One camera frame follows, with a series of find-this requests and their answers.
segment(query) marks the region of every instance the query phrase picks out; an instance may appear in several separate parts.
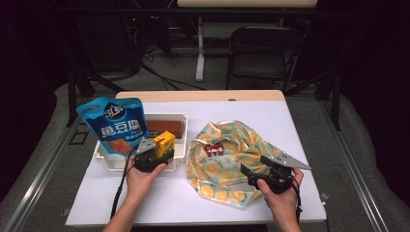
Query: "yellow patterned fabric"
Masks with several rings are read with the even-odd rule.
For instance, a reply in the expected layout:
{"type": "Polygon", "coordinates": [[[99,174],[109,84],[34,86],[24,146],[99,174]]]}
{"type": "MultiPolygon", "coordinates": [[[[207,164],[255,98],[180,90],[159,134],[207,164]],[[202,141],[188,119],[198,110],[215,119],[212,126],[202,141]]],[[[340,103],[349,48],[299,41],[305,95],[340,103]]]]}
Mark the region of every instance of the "yellow patterned fabric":
{"type": "Polygon", "coordinates": [[[241,122],[210,122],[190,143],[189,183],[206,198],[245,207],[261,192],[254,187],[232,187],[248,182],[241,173],[241,163],[252,172],[266,175],[269,167],[260,162],[260,156],[274,157],[280,152],[241,122]]]}

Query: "black chair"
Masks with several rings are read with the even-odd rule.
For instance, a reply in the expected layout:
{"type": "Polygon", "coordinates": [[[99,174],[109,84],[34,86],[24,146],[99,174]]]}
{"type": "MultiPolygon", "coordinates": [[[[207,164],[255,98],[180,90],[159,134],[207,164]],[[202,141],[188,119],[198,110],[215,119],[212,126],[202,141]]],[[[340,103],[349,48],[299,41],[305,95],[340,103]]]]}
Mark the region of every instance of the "black chair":
{"type": "Polygon", "coordinates": [[[225,89],[231,78],[283,81],[285,92],[304,43],[304,34],[294,28],[247,26],[230,38],[225,89]]]}

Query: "snack bag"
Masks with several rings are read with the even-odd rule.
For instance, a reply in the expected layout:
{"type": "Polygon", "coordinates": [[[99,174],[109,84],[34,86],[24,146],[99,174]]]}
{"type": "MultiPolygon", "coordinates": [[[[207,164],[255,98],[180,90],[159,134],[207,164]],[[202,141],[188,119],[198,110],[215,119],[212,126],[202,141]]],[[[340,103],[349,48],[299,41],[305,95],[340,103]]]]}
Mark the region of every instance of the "snack bag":
{"type": "Polygon", "coordinates": [[[142,102],[137,98],[98,98],[79,106],[78,115],[109,154],[127,156],[149,131],[142,102]]]}

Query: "black cable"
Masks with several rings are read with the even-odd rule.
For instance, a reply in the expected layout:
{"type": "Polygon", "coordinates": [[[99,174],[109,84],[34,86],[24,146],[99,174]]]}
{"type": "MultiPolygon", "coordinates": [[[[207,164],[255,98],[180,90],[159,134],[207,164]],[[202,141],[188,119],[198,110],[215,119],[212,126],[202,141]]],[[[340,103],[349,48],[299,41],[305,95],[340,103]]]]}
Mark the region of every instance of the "black cable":
{"type": "Polygon", "coordinates": [[[296,206],[296,220],[297,220],[298,223],[299,223],[299,218],[300,218],[300,216],[301,216],[301,212],[303,211],[303,210],[302,210],[301,194],[300,194],[300,192],[299,192],[299,190],[300,190],[299,183],[296,181],[296,179],[295,179],[294,177],[292,177],[292,182],[291,182],[291,181],[289,181],[288,178],[286,178],[285,176],[283,176],[283,174],[281,174],[281,173],[278,172],[277,170],[272,169],[272,168],[271,168],[271,170],[273,170],[277,175],[279,175],[281,178],[283,178],[283,179],[287,182],[287,184],[289,184],[290,187],[292,187],[292,188],[295,190],[296,197],[297,197],[297,203],[296,203],[296,204],[297,204],[297,206],[296,206]],[[297,188],[295,187],[295,185],[293,185],[293,180],[296,182],[296,185],[298,186],[297,188]]]}
{"type": "Polygon", "coordinates": [[[138,147],[138,145],[136,145],[135,147],[133,147],[132,150],[131,150],[131,151],[129,152],[129,154],[128,154],[128,157],[127,157],[127,160],[126,160],[126,164],[125,164],[125,166],[124,166],[123,177],[122,177],[122,179],[121,179],[120,186],[119,186],[118,189],[117,189],[117,193],[115,193],[114,202],[112,203],[111,217],[110,217],[110,218],[114,217],[114,215],[115,215],[115,213],[116,213],[116,211],[117,211],[118,199],[120,199],[121,191],[123,190],[124,181],[125,181],[125,179],[126,179],[126,176],[127,176],[128,172],[133,168],[133,167],[131,167],[130,169],[127,170],[128,163],[130,162],[130,157],[131,157],[133,151],[135,151],[137,147],[138,147]]]}
{"type": "Polygon", "coordinates": [[[165,81],[166,83],[168,83],[169,85],[171,85],[172,87],[174,87],[176,90],[182,90],[182,89],[180,89],[180,88],[178,88],[177,86],[175,86],[174,84],[172,84],[171,81],[172,81],[172,82],[175,82],[175,83],[179,83],[179,84],[188,85],[188,86],[190,86],[190,87],[193,87],[193,88],[196,88],[196,89],[199,89],[199,90],[206,90],[206,89],[201,88],[201,87],[196,86],[196,85],[191,85],[191,84],[186,83],[186,82],[182,82],[182,81],[178,81],[178,80],[174,80],[174,79],[170,79],[170,78],[161,76],[161,75],[159,75],[157,72],[155,72],[153,69],[151,69],[150,67],[146,66],[143,62],[141,62],[141,68],[143,68],[143,69],[145,69],[146,71],[152,73],[153,75],[159,77],[160,79],[162,79],[163,81],[165,81]]]}

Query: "dark background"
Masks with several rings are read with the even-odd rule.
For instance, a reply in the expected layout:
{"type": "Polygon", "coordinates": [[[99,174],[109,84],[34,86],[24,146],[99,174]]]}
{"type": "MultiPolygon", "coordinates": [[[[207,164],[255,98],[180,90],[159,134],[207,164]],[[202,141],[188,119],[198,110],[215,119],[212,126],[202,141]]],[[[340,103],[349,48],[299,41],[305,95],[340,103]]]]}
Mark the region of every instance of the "dark background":
{"type": "MultiPolygon", "coordinates": [[[[389,3],[322,1],[325,10],[352,10],[371,4],[373,16],[363,40],[340,73],[342,94],[356,107],[370,133],[377,166],[390,188],[410,204],[410,10],[406,1],[389,3]]],[[[53,91],[67,82],[69,60],[33,1],[0,2],[1,199],[36,148],[53,113],[53,91]]],[[[313,78],[329,67],[355,23],[314,20],[295,77],[313,78]]],[[[72,45],[86,45],[68,38],[72,45]]],[[[81,47],[73,48],[79,59],[81,47]]]]}

